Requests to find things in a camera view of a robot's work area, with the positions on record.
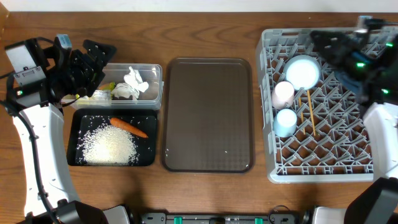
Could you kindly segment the white paper napkin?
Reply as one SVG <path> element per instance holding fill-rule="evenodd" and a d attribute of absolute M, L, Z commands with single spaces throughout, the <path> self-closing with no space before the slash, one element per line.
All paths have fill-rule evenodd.
<path fill-rule="evenodd" d="M 116 98 L 130 98 L 137 100 L 139 98 L 139 91 L 131 87 L 127 83 L 118 83 L 116 87 L 112 90 L 111 94 Z"/>

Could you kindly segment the light blue bowl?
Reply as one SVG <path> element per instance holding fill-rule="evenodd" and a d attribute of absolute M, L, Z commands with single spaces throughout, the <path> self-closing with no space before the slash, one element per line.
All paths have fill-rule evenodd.
<path fill-rule="evenodd" d="M 295 90 L 309 90 L 318 83 L 321 68 L 314 57 L 298 55 L 285 64 L 284 74 Z"/>

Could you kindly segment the wooden chopstick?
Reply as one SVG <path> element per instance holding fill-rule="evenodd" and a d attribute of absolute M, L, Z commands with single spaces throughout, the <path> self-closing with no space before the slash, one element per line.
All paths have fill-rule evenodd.
<path fill-rule="evenodd" d="M 299 99 L 298 99 L 298 105 L 299 105 L 299 107 L 302 106 L 302 98 L 301 98 L 301 96 L 300 96 Z M 300 113 L 300 118 L 301 118 L 301 122 L 303 123 L 303 122 L 304 122 L 304 115 L 303 115 L 303 112 Z M 303 132 L 304 135 L 306 134 L 306 132 L 305 132 L 305 127 L 302 129 L 302 132 Z"/>
<path fill-rule="evenodd" d="M 312 99 L 310 96 L 310 90 L 307 90 L 307 98 L 308 98 L 308 106 L 310 110 L 310 119 L 312 123 L 312 129 L 313 129 L 313 135 L 316 136 L 316 129 L 315 129 L 315 121 L 314 121 L 314 116 L 313 116 L 313 106 L 312 106 Z"/>

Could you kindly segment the orange carrot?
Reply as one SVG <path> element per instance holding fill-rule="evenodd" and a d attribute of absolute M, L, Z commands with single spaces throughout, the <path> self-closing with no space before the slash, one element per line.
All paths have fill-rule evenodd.
<path fill-rule="evenodd" d="M 111 125 L 120 128 L 122 130 L 125 130 L 133 135 L 139 136 L 141 138 L 148 138 L 148 135 L 145 132 L 141 131 L 140 129 L 132 126 L 131 124 L 119 118 L 111 118 L 109 122 L 111 123 Z"/>

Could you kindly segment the pink plastic cup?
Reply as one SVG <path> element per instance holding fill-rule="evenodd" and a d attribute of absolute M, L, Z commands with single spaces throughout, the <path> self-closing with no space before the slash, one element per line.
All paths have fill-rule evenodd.
<path fill-rule="evenodd" d="M 271 93 L 272 106 L 278 110 L 292 106 L 294 102 L 294 92 L 295 89 L 290 82 L 279 82 Z"/>

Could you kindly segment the light blue plastic cup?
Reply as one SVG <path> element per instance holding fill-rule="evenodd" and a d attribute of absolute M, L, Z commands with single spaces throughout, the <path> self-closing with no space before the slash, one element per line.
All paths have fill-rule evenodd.
<path fill-rule="evenodd" d="M 274 119 L 274 132 L 281 138 L 293 136 L 297 127 L 297 115 L 291 109 L 280 110 Z"/>

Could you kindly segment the dark blue plate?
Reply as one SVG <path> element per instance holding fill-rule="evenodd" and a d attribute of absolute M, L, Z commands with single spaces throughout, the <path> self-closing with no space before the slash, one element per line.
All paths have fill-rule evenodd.
<path fill-rule="evenodd" d="M 335 78 L 347 89 L 355 95 L 364 96 L 364 86 L 362 81 L 355 80 L 345 72 L 335 72 Z"/>

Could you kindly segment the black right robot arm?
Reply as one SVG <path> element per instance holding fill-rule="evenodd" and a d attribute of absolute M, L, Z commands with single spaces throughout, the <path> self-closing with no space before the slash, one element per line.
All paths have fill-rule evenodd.
<path fill-rule="evenodd" d="M 397 223 L 397 38 L 371 58 L 362 53 L 371 32 L 388 22 L 360 16 L 355 37 L 313 30 L 319 55 L 342 72 L 339 81 L 356 95 L 371 143 L 373 183 L 347 208 L 317 207 L 312 223 Z"/>

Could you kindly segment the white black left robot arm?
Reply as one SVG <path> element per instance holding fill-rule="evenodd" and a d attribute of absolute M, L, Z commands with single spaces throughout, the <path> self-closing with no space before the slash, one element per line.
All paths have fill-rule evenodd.
<path fill-rule="evenodd" d="M 124 205 L 101 210 L 82 203 L 68 169 L 63 143 L 67 95 L 91 96 L 116 53 L 112 45 L 85 40 L 73 49 L 59 34 L 42 48 L 41 37 L 6 46 L 13 71 L 6 75 L 1 102 L 21 140 L 27 195 L 26 223 L 131 223 Z"/>

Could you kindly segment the clear plastic waste bin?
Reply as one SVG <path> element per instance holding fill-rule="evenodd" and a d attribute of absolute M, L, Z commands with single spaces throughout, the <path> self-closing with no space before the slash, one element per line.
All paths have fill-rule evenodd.
<path fill-rule="evenodd" d="M 129 73 L 129 67 L 139 70 L 143 81 L 149 84 L 149 88 L 145 92 L 139 92 L 139 98 L 137 100 L 133 100 L 132 97 L 116 98 L 113 95 L 111 100 L 85 100 L 82 98 L 76 99 L 75 95 L 67 95 L 62 99 L 62 103 L 69 103 L 75 109 L 113 108 L 159 110 L 162 101 L 162 67 L 158 64 L 108 63 L 103 69 L 105 77 L 99 87 L 111 82 L 115 82 L 116 85 L 118 83 L 125 83 L 124 76 Z"/>

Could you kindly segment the grey plastic dishwasher rack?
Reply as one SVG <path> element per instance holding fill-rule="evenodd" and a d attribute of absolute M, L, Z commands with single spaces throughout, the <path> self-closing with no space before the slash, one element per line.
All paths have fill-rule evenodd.
<path fill-rule="evenodd" d="M 272 106 L 271 93 L 285 80 L 285 64 L 298 55 L 314 57 L 321 68 L 320 79 L 310 90 L 317 135 L 313 135 L 307 91 L 298 90 L 291 107 L 297 114 L 296 131 L 293 136 L 281 138 L 273 128 L 277 110 Z M 269 180 L 275 184 L 372 181 L 371 143 L 355 95 L 318 57 L 310 30 L 265 30 L 256 48 L 256 60 Z"/>

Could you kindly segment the yellow green snack wrapper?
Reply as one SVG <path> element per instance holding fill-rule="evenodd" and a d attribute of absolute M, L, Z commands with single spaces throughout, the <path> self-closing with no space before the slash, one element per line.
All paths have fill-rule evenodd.
<path fill-rule="evenodd" d="M 111 100 L 112 91 L 114 90 L 116 84 L 115 82 L 107 83 L 101 85 L 97 90 L 94 91 L 91 97 L 75 95 L 76 99 L 82 98 L 85 100 Z"/>

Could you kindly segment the black rectangular tray bin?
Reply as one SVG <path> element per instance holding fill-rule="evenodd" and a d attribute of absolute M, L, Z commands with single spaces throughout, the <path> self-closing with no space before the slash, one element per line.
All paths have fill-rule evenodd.
<path fill-rule="evenodd" d="M 71 166 L 91 166 L 82 159 L 82 152 L 77 149 L 79 137 L 87 131 L 100 126 L 111 125 L 111 118 L 119 118 L 148 135 L 148 138 L 135 137 L 137 157 L 131 165 L 149 166 L 155 159 L 157 138 L 157 114 L 152 110 L 112 110 L 112 109 L 79 109 L 75 111 L 72 120 L 67 149 L 67 161 Z"/>

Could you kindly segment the spilled white rice pile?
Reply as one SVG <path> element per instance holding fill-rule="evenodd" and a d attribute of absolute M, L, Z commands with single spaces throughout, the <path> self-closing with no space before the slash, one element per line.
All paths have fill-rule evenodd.
<path fill-rule="evenodd" d="M 112 125 L 100 126 L 79 137 L 77 149 L 91 166 L 131 165 L 137 157 L 135 137 Z"/>

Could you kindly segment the dark brown serving tray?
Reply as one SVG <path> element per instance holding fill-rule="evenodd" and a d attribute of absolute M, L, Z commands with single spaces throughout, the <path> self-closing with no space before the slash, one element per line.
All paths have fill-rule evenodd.
<path fill-rule="evenodd" d="M 240 173 L 254 165 L 252 71 L 241 58 L 175 58 L 165 81 L 162 165 Z"/>

